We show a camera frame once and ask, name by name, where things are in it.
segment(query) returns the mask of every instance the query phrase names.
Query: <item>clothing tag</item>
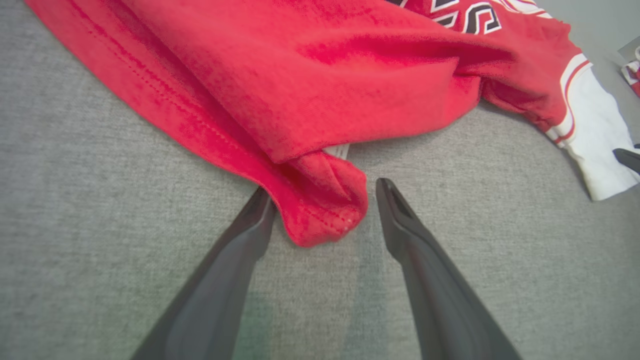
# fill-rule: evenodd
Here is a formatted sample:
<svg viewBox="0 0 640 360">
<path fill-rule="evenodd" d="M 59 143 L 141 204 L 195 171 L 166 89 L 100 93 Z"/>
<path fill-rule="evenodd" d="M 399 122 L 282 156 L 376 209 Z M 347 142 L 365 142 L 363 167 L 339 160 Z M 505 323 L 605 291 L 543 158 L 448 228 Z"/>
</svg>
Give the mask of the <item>clothing tag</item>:
<svg viewBox="0 0 640 360">
<path fill-rule="evenodd" d="M 325 147 L 323 151 L 329 155 L 335 156 L 336 158 L 347 160 L 347 152 L 349 152 L 349 144 L 345 143 L 342 145 Z"/>
</svg>

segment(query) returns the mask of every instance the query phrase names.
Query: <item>white trim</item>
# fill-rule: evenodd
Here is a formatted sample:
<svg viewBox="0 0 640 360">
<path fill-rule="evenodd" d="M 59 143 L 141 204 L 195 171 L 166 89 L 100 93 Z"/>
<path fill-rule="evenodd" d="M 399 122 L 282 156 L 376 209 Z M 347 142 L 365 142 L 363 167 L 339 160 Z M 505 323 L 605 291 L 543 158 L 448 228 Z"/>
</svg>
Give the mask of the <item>white trim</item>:
<svg viewBox="0 0 640 360">
<path fill-rule="evenodd" d="M 495 10 L 492 9 L 489 13 L 491 14 L 491 18 L 493 19 L 493 21 L 497 21 L 498 22 L 498 26 L 493 28 L 493 29 L 489 29 L 488 26 L 489 26 L 490 22 L 488 22 L 488 21 L 485 22 L 484 23 L 484 35 L 490 34 L 490 33 L 493 33 L 494 31 L 498 31 L 498 30 L 502 29 L 502 24 L 500 23 L 500 20 L 497 19 L 498 15 L 497 14 L 495 16 L 493 15 L 494 11 Z"/>
<path fill-rule="evenodd" d="M 540 13 L 540 15 L 542 15 L 543 13 L 546 13 L 544 11 L 545 11 L 544 9 L 536 8 L 536 9 L 533 9 L 533 10 L 528 11 L 528 12 L 523 12 L 523 14 L 525 14 L 525 15 L 534 15 L 535 13 Z"/>
<path fill-rule="evenodd" d="M 518 0 L 503 0 L 503 1 L 509 3 L 513 8 L 515 8 L 521 13 L 534 13 L 542 10 L 535 4 L 523 3 Z"/>
<path fill-rule="evenodd" d="M 512 12 L 512 13 L 518 13 L 517 11 L 515 11 L 514 9 L 510 8 L 507 6 L 507 4 L 504 2 L 504 0 L 491 0 L 494 3 L 500 4 L 505 10 L 507 10 L 508 12 Z"/>
<path fill-rule="evenodd" d="M 618 163 L 612 151 L 640 151 L 634 149 L 616 100 L 600 86 L 591 69 L 573 78 L 568 100 L 577 125 L 566 149 L 580 166 L 591 198 L 604 200 L 636 185 L 640 176 Z"/>
<path fill-rule="evenodd" d="M 565 89 L 567 89 L 567 86 L 569 86 L 569 91 L 568 92 L 571 92 L 571 84 L 568 84 L 569 79 L 571 78 L 571 75 L 573 74 L 575 69 L 579 68 L 585 61 L 587 61 L 587 57 L 584 56 L 584 54 L 582 54 L 582 53 L 574 56 L 569 61 L 569 64 L 567 64 L 566 68 L 564 68 L 564 72 L 563 72 L 562 76 L 560 77 L 560 91 L 562 93 L 564 106 L 566 108 L 566 114 L 564 115 L 564 119 L 562 120 L 562 122 L 560 122 L 560 124 L 552 126 L 545 133 L 553 141 L 556 141 L 559 137 L 566 136 L 571 131 L 571 128 L 573 127 L 573 116 L 572 116 L 571 108 L 570 108 L 570 105 L 569 105 L 569 101 L 567 100 L 564 91 L 565 91 Z M 585 67 L 583 67 L 581 69 L 581 71 L 578 74 L 575 75 L 575 77 L 579 76 L 582 72 L 584 72 L 590 66 L 591 66 L 591 64 L 586 65 Z M 571 138 L 565 139 L 559 144 L 559 146 L 562 147 L 564 145 L 564 143 L 568 143 L 570 141 L 571 141 Z"/>
<path fill-rule="evenodd" d="M 451 20 L 451 22 L 448 23 L 447 25 L 442 25 L 445 28 L 452 28 L 456 24 L 456 21 L 458 20 L 458 13 L 460 13 L 460 12 L 456 11 L 456 12 L 448 13 L 447 15 L 443 15 L 441 17 L 437 17 L 437 18 L 433 19 L 433 21 L 438 22 L 438 21 L 441 21 L 441 20 L 444 20 L 444 19 L 453 18 Z"/>
<path fill-rule="evenodd" d="M 512 0 L 512 1 L 518 1 L 519 3 L 523 3 L 523 4 L 528 4 L 528 5 L 534 5 L 537 6 L 538 4 L 536 4 L 535 1 L 530 0 L 530 1 L 521 1 L 521 0 Z"/>
<path fill-rule="evenodd" d="M 454 6 L 455 4 L 459 4 L 460 0 L 451 1 L 450 3 L 446 3 L 444 5 L 436 6 L 436 0 L 431 0 L 431 13 L 435 13 L 442 9 L 446 9 L 450 6 Z"/>
<path fill-rule="evenodd" d="M 467 26 L 469 26 L 469 11 L 471 11 L 471 7 L 467 8 L 467 12 L 465 13 L 465 25 L 462 27 L 462 31 L 464 31 L 465 33 L 467 32 Z M 476 20 L 476 34 L 479 28 L 480 27 L 477 26 L 477 20 Z"/>
</svg>

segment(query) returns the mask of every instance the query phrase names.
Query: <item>white fabric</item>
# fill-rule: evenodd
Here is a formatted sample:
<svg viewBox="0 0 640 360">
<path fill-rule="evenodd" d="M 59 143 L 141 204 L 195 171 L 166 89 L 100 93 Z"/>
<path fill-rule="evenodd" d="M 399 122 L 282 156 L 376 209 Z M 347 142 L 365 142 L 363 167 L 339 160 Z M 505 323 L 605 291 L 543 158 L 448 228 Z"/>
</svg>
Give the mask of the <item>white fabric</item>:
<svg viewBox="0 0 640 360">
<path fill-rule="evenodd" d="M 335 156 L 336 158 L 347 160 L 347 153 L 349 152 L 349 144 L 345 143 L 342 145 L 325 147 L 323 151 L 329 155 Z"/>
<path fill-rule="evenodd" d="M 556 126 L 552 126 L 545 134 L 547 136 L 557 142 L 556 140 L 562 136 L 560 142 L 557 142 L 559 147 L 565 147 L 566 144 L 571 142 L 573 135 L 570 135 L 572 129 L 575 127 L 575 119 L 573 118 L 573 111 L 569 104 L 569 99 L 567 95 L 565 95 L 565 91 L 573 86 L 575 83 L 573 79 L 579 78 L 582 73 L 587 71 L 593 64 L 587 60 L 584 54 L 578 54 L 569 61 L 567 64 L 562 76 L 560 77 L 560 89 L 563 94 L 564 103 L 566 105 L 566 115 L 562 122 Z"/>
<path fill-rule="evenodd" d="M 568 101 L 575 118 L 575 136 L 566 149 L 580 165 L 593 200 L 604 200 L 640 182 L 640 176 L 618 163 L 613 150 L 634 149 L 616 100 L 601 86 L 591 69 L 576 77 Z"/>
</svg>

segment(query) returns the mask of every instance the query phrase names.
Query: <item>white sleeve cuff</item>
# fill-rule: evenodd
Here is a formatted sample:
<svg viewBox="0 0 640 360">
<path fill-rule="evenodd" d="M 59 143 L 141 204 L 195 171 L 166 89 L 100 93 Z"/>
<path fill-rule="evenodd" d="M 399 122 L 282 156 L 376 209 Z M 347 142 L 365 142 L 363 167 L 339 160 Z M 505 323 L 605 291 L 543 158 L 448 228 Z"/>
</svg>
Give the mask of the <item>white sleeve cuff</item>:
<svg viewBox="0 0 640 360">
<path fill-rule="evenodd" d="M 573 79 L 567 98 L 575 132 L 564 147 L 580 165 L 591 198 L 604 200 L 640 182 L 640 176 L 618 163 L 613 150 L 634 149 L 616 100 L 601 86 L 591 69 Z"/>
</svg>

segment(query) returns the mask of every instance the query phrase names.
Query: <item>red and white stripe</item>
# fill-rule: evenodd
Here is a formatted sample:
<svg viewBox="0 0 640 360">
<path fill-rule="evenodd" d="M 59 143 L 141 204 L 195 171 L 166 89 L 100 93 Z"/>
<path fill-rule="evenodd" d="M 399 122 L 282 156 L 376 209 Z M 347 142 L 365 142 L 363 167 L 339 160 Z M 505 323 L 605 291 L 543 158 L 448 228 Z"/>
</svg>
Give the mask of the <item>red and white stripe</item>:
<svg viewBox="0 0 640 360">
<path fill-rule="evenodd" d="M 572 88 L 573 79 L 580 76 L 583 72 L 587 71 L 593 64 L 587 60 L 584 54 L 578 54 L 569 61 L 569 64 L 565 68 L 562 76 L 560 77 L 560 89 L 562 91 L 564 104 L 566 106 L 566 115 L 563 121 L 555 126 L 552 126 L 545 134 L 553 140 L 558 146 L 564 147 L 571 142 L 575 134 L 575 119 L 573 117 L 573 110 L 569 103 L 569 93 Z"/>
<path fill-rule="evenodd" d="M 533 1 L 523 1 L 523 0 L 492 0 L 494 3 L 499 3 L 502 5 L 507 11 L 513 13 L 523 13 L 526 15 L 535 15 L 538 17 L 544 17 L 547 19 L 552 19 L 551 15 L 547 14 L 544 9 L 538 8 Z"/>
</svg>

